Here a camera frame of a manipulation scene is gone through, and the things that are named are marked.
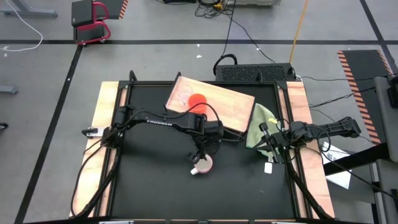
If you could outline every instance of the small cup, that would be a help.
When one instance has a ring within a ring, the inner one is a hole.
[[[206,174],[211,170],[211,168],[213,167],[213,159],[208,154],[206,154],[205,157],[206,159],[200,159],[194,165],[195,168],[191,170],[192,175],[195,175],[197,173]]]
[[[199,93],[193,94],[189,97],[189,99],[188,99],[189,108],[192,108],[193,106],[197,105],[198,103],[207,103],[206,97]],[[206,105],[198,105],[198,106],[194,107],[190,112],[197,113],[197,114],[203,114],[206,112],[206,108],[207,108]]]

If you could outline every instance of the black floor line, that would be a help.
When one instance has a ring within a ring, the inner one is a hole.
[[[27,210],[29,208],[30,200],[32,199],[33,193],[35,191],[37,181],[39,179],[40,173],[41,173],[43,165],[44,165],[44,160],[49,151],[50,143],[53,138],[55,128],[57,127],[58,120],[61,115],[63,104],[67,97],[69,86],[72,82],[73,74],[75,73],[75,69],[76,69],[77,63],[79,61],[79,57],[80,57],[82,48],[83,47],[80,45],[76,48],[76,52],[75,52],[75,55],[73,56],[73,60],[70,65],[68,75],[65,78],[65,82],[63,84],[61,94],[58,99],[57,106],[55,107],[55,111],[52,116],[50,126],[47,130],[47,134],[45,135],[44,142],[43,142],[42,148],[40,150],[39,156],[37,158],[36,165],[34,167],[32,176],[30,177],[28,186],[26,188],[24,198],[22,199],[21,205],[19,207],[16,219],[15,219],[15,223],[23,223],[24,222]]]
[[[254,40],[257,44],[291,45],[293,40]],[[38,40],[0,40],[0,44],[37,44]],[[398,45],[398,40],[388,40],[385,44]],[[76,44],[74,40],[43,40],[42,44]],[[151,45],[151,44],[225,44],[224,39],[186,40],[107,40],[104,44]],[[252,44],[251,40],[228,40],[228,44]],[[297,45],[381,45],[380,40],[298,40]]]
[[[376,21],[373,18],[373,15],[372,15],[372,13],[371,13],[371,11],[369,9],[368,4],[366,4],[365,0],[360,0],[360,2],[361,2],[361,5],[363,7],[363,10],[365,11],[366,17],[368,17],[369,23],[372,26],[374,34],[377,37],[377,40],[380,41],[381,49],[383,50],[384,56],[386,56],[386,59],[388,61],[388,64],[391,67],[392,72],[393,73],[397,73],[398,72],[397,65],[396,65],[396,63],[394,61],[394,58],[391,55],[390,50],[387,47],[386,41],[384,41],[384,38],[381,35],[381,32],[380,32],[380,30],[379,30],[379,28],[378,28],[378,26],[376,24]]]

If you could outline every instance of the white paper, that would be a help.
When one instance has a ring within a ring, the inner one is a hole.
[[[324,142],[323,143],[323,147],[324,149],[327,149],[329,146],[329,143]],[[349,154],[347,154],[347,152],[338,149],[335,146],[330,146],[330,150],[328,152],[325,152],[325,154],[328,156],[329,159],[335,161],[337,159],[341,159],[343,157],[349,156]],[[322,158],[323,158],[323,164],[327,164],[330,161],[322,154]],[[347,171],[344,172],[340,172],[337,174],[332,174],[329,176],[326,176],[326,179],[333,182],[334,184],[337,184],[339,186],[344,187],[345,189],[348,189],[349,187],[349,180],[351,178],[351,174]]]
[[[272,163],[266,162],[266,164],[264,165],[264,172],[266,174],[271,174],[272,173]]]

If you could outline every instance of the red chair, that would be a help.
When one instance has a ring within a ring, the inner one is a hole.
[[[96,7],[102,7],[104,17],[97,17]],[[109,12],[102,2],[82,0],[72,3],[72,26],[74,40],[77,44],[86,45],[93,42],[104,42],[111,37],[111,31],[104,20],[109,19]]]

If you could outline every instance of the green cloth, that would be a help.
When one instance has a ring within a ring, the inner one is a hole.
[[[258,103],[254,105],[252,120],[249,125],[248,135],[246,136],[247,148],[249,149],[253,148],[261,140],[261,137],[263,137],[264,133],[259,128],[259,125],[261,123],[263,122],[267,123],[269,134],[274,134],[279,132],[275,123],[268,121],[270,118],[275,119],[275,116],[274,114],[272,114],[271,111],[269,111],[267,108]],[[271,152],[267,153],[266,151],[260,151],[260,150],[259,152],[263,153],[265,156],[272,155]]]

